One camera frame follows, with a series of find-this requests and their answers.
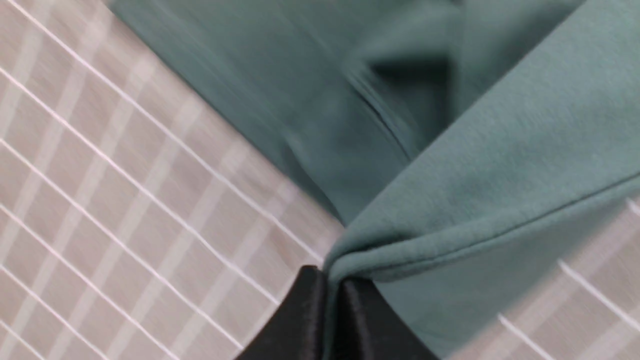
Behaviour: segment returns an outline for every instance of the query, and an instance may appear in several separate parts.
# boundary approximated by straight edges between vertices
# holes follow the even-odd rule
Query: white grid line
[[[37,168],[35,168],[32,164],[29,163],[29,161],[27,159],[25,159],[24,157],[22,157],[22,155],[20,153],[18,153],[13,147],[11,147],[11,145],[7,144],[4,139],[0,139],[0,143],[3,144],[9,151],[11,151],[13,153],[14,156],[16,156],[18,159],[20,159],[25,165],[27,165],[31,171],[33,171],[34,173],[36,173],[37,175],[39,175],[47,184],[49,184],[49,186],[51,186],[52,188],[54,188],[54,190],[56,190],[58,193],[60,193],[67,201],[69,201],[69,203],[71,203],[71,205],[73,205],[73,207],[75,207],[78,211],[80,211],[80,213],[82,213],[87,219],[89,219],[91,222],[93,222],[100,230],[102,230],[102,232],[104,232],[109,238],[111,238],[111,240],[113,240],[115,243],[117,243],[121,248],[124,249],[124,251],[130,255],[132,258],[134,258],[138,263],[140,263],[142,265],[142,267],[144,267],[147,271],[149,271],[152,275],[154,275],[156,278],[158,278],[160,280],[161,283],[163,283],[167,288],[171,289],[176,296],[178,296],[182,301],[184,301],[194,312],[198,313],[200,316],[204,317],[214,328],[216,328],[217,330],[219,330],[223,335],[225,335],[226,337],[229,338],[230,341],[237,343],[237,340],[235,340],[222,326],[218,325],[215,321],[213,321],[213,319],[207,315],[204,311],[202,311],[199,307],[195,306],[195,304],[190,301],[189,299],[187,299],[180,291],[178,291],[178,289],[176,289],[167,279],[165,279],[162,275],[160,275],[153,267],[151,267],[147,262],[145,262],[143,259],[141,259],[135,252],[133,252],[129,247],[127,247],[125,244],[123,244],[109,229],[106,229],[100,222],[98,222],[91,214],[89,214],[89,212],[87,212],[87,210],[85,210],[82,206],[80,206],[74,199],[72,199],[71,197],[69,197],[69,195],[67,195],[65,192],[62,191],[62,189],[60,189],[58,187],[58,185],[56,185],[55,183],[53,183],[53,181],[51,181],[48,177],[44,176],[44,174],[42,174]]]
[[[80,334],[77,330],[74,329],[73,326],[71,326],[71,324],[69,324],[62,316],[60,316],[60,314],[58,314],[57,312],[55,312],[54,309],[51,308],[51,306],[49,306],[46,302],[44,302],[39,296],[38,294],[34,293],[33,290],[29,289],[24,283],[22,283],[22,281],[20,279],[18,279],[15,275],[13,275],[9,269],[5,268],[4,265],[0,264],[0,270],[2,270],[8,277],[10,277],[16,284],[18,284],[24,291],[26,291],[27,293],[29,293],[29,295],[31,295],[31,297],[33,297],[34,299],[36,299],[36,301],[38,301],[42,306],[44,306],[44,308],[46,308],[53,316],[55,316],[62,324],[64,324],[69,330],[71,330],[71,332],[74,333],[74,335],[76,335],[80,340],[82,340],[83,343],[85,343],[87,346],[89,346],[96,354],[100,355],[101,358],[103,358],[104,360],[109,360],[106,355],[104,355],[102,353],[102,351],[100,351],[99,348],[97,348],[94,344],[91,343],[91,341],[88,341],[87,339],[84,338],[84,336],[82,336],[82,334]]]
[[[135,325],[144,335],[146,335],[153,343],[155,343],[160,349],[166,352],[167,355],[171,356],[174,359],[178,359],[178,357],[171,352],[166,346],[164,346],[160,341],[158,341],[151,333],[149,333],[139,322],[137,322],[134,318],[132,318],[126,311],[124,311],[118,304],[116,304],[113,300],[111,300],[105,293],[102,292],[94,283],[91,282],[89,278],[84,276],[74,265],[69,263],[58,251],[53,249],[46,241],[40,237],[34,230],[29,228],[24,222],[22,222],[18,217],[16,217],[11,211],[9,211],[4,205],[0,204],[0,209],[4,211],[14,222],[18,223],[21,228],[27,231],[31,236],[33,236],[42,246],[44,246],[49,253],[51,253],[56,259],[61,261],[64,265],[66,265],[74,274],[76,274],[80,279],[82,279],[93,291],[97,292],[100,297],[102,297],[109,305],[113,306],[122,316],[124,316],[128,321],[130,321],[133,325]]]
[[[528,337],[524,332],[522,332],[518,327],[513,325],[507,318],[505,318],[502,314],[498,314],[498,320],[500,323],[506,327],[509,331],[511,331],[515,336],[520,338],[525,344],[527,344],[530,348],[532,348],[538,355],[540,355],[544,360],[555,360],[553,356],[549,355],[543,348],[540,347],[535,341],[533,341],[530,337]]]
[[[575,282],[579,283],[585,290],[587,290],[602,304],[604,304],[604,306],[606,306],[614,314],[618,315],[618,317],[620,317],[625,323],[627,323],[627,325],[631,326],[637,331],[640,331],[640,323],[636,319],[629,316],[626,311],[622,310],[613,301],[611,301],[602,292],[600,292],[600,290],[596,289],[596,287],[593,286],[589,281],[587,281],[587,279],[578,274],[578,272],[576,272],[562,260],[558,260],[558,265],[566,275],[571,277]]]
[[[143,108],[138,102],[133,99],[129,94],[124,92],[120,87],[115,85],[111,80],[109,80],[104,74],[99,72],[95,67],[89,64],[85,59],[83,59],[80,55],[78,55],[73,49],[67,46],[62,40],[60,40],[55,34],[49,31],[43,24],[41,24],[37,19],[35,19],[31,14],[29,14],[23,7],[15,2],[15,0],[7,0],[11,5],[13,5],[18,11],[20,11],[29,21],[31,21],[36,27],[41,29],[47,36],[49,36],[52,40],[57,42],[66,52],[68,52],[71,56],[73,56],[79,63],[83,64],[89,71],[94,73],[98,78],[103,80],[105,84],[107,84],[110,88],[112,88],[115,92],[120,94],[123,99],[127,102],[131,103],[138,111],[140,111],[146,118],[148,118],[151,122],[153,122],[162,132],[164,132],[167,136],[169,136],[172,140],[176,141],[189,155],[194,157],[194,159],[201,164],[209,173],[211,173],[214,177],[218,178],[221,182],[225,183],[233,192],[235,192],[241,199],[243,199],[249,206],[251,206],[255,211],[258,211],[262,216],[267,218],[269,221],[273,222],[280,230],[282,230],[285,234],[289,235],[300,247],[305,249],[313,258],[318,261],[322,261],[322,257],[318,255],[313,249],[311,249],[304,241],[302,241],[299,237],[297,237],[289,228],[284,226],[276,217],[274,217],[271,213],[266,211],[262,206],[257,204],[251,197],[242,192],[238,187],[236,187],[231,181],[229,181],[224,175],[219,173],[217,170],[213,169],[208,163],[206,163],[193,149],[188,147],[178,136],[173,134],[166,126],[164,126],[160,121],[158,121],[153,115],[151,115],[145,108]]]
[[[627,207],[629,210],[640,217],[640,205],[636,204],[632,199],[627,198]]]
[[[34,101],[36,101],[44,110],[46,110],[54,119],[56,119],[60,124],[65,126],[71,133],[75,134],[80,140],[82,140],[89,148],[91,148],[96,155],[101,157],[104,161],[111,165],[119,174],[123,175],[127,180],[129,180],[135,187],[138,188],[140,192],[145,194],[151,201],[153,201],[158,207],[163,209],[167,214],[169,214],[178,224],[182,225],[187,231],[189,231],[193,236],[195,236],[204,247],[206,247],[212,254],[214,254],[220,261],[231,270],[236,272],[240,277],[242,277],[245,281],[250,283],[253,287],[258,289],[264,296],[266,296],[270,301],[277,303],[277,299],[270,294],[265,288],[263,288],[260,284],[258,284],[251,277],[246,275],[239,267],[233,264],[231,261],[226,259],[222,254],[220,254],[216,249],[211,246],[203,237],[198,233],[191,225],[189,225],[185,220],[183,220],[178,214],[169,209],[164,203],[158,200],[148,189],[144,188],[137,180],[135,180],[131,175],[129,175],[126,171],[120,168],[109,156],[104,154],[98,147],[96,147],[93,143],[91,143],[87,138],[85,138],[78,130],[72,127],[65,119],[63,119],[58,113],[52,110],[48,105],[42,102],[37,96],[35,96],[29,89],[27,89],[23,84],[19,83],[15,78],[13,78],[7,71],[0,68],[0,73],[2,73],[9,81],[11,81],[15,86],[19,87],[25,94],[29,95]]]
[[[18,340],[21,344],[23,344],[24,347],[27,348],[27,350],[32,352],[33,355],[36,355],[38,359],[45,360],[45,358],[42,357],[42,355],[40,355],[40,353],[36,349],[34,349],[31,345],[29,345],[28,342],[24,341],[24,339],[22,339],[20,335],[16,334],[15,331],[13,331],[13,329],[9,325],[7,325],[4,321],[0,320],[0,325],[4,327],[4,329],[9,333],[9,335],[13,336],[16,340]]]

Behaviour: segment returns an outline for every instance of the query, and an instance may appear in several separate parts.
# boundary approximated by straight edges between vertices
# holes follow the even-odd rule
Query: plaid fabric
[[[0,359],[232,359],[342,231],[99,0],[2,0],[0,72]],[[628,205],[453,359],[640,359]]]

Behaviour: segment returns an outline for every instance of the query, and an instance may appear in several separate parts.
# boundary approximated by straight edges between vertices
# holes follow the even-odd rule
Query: beige checkered fabric
[[[0,360],[232,359],[342,231],[100,0],[0,0],[0,72]],[[453,359],[640,359],[639,216]]]

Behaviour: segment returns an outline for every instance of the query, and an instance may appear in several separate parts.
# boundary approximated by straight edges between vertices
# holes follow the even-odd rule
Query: teal fabric
[[[580,0],[115,0],[113,11],[348,224]]]
[[[334,246],[331,300],[373,279],[446,357],[616,214],[640,189],[639,19],[590,0],[481,96]]]
[[[638,1],[113,9],[349,224],[324,265],[328,350],[356,276],[448,356],[640,190]]]

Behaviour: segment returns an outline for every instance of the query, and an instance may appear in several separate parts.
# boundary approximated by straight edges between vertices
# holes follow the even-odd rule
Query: black object
[[[236,360],[320,360],[326,278],[303,266],[286,298]],[[438,360],[373,282],[347,279],[338,295],[335,360]]]
[[[335,360],[438,360],[365,279],[340,286],[334,344]]]
[[[236,360],[320,360],[326,279],[303,266],[287,297]]]

